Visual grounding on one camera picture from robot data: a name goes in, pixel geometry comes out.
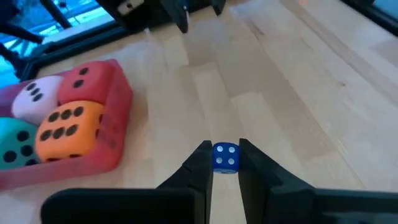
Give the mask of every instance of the wood grain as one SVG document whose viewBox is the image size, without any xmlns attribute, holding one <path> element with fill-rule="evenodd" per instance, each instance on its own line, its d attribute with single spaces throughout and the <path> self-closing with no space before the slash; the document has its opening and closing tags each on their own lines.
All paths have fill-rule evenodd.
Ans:
<svg viewBox="0 0 398 224">
<path fill-rule="evenodd" d="M 206 139 L 248 138 L 317 187 L 396 192 L 396 43 L 338 0 L 235 0 L 220 17 L 190 15 L 187 34 L 163 26 L 43 68 L 119 61 L 136 94 L 124 157 L 105 174 L 0 193 L 0 223 L 38 223 L 69 187 L 156 187 Z M 245 223 L 237 175 L 215 175 L 211 223 Z"/>
</svg>

